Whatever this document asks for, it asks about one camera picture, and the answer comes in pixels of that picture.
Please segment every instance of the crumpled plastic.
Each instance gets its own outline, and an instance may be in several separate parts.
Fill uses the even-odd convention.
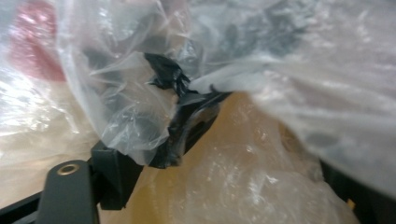
[[[54,7],[0,3],[0,208],[42,190],[47,171],[89,158],[98,137],[65,82]]]
[[[246,94],[232,94],[177,168],[146,167],[108,223],[359,223],[318,159]]]
[[[58,51],[94,129],[123,153],[153,151],[168,135],[171,100],[143,84],[152,71],[138,87],[163,131],[144,137],[148,144],[125,140],[134,113],[123,112],[140,100],[107,106],[136,94],[127,86],[141,80],[141,52],[156,53],[177,62],[190,90],[249,92],[309,151],[396,197],[395,8],[388,0],[61,1]],[[89,48],[106,61],[89,65]],[[113,80],[120,72],[124,80]]]

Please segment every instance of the wrinkled plastic film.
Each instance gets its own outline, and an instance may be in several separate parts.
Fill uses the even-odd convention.
[[[42,190],[50,167],[87,159],[97,136],[65,82],[51,2],[2,1],[0,11],[0,207],[4,207]]]
[[[386,0],[67,1],[57,4],[58,50],[95,130],[108,137],[107,145],[137,153],[134,159],[143,147],[149,159],[164,142],[171,106],[161,105],[160,115],[150,115],[159,118],[160,134],[145,136],[148,145],[133,147],[120,140],[132,128],[113,120],[136,99],[112,111],[111,99],[132,94],[108,83],[113,72],[145,67],[140,52],[156,53],[177,62],[193,91],[209,93],[213,86],[249,92],[311,152],[395,195],[394,8]],[[106,62],[90,65],[86,49],[106,55]],[[141,73],[123,74],[133,83]],[[111,142],[115,134],[104,134],[107,128],[119,134],[117,141]]]
[[[224,102],[183,160],[145,168],[127,211],[109,222],[359,223],[323,181],[318,159],[245,94]]]

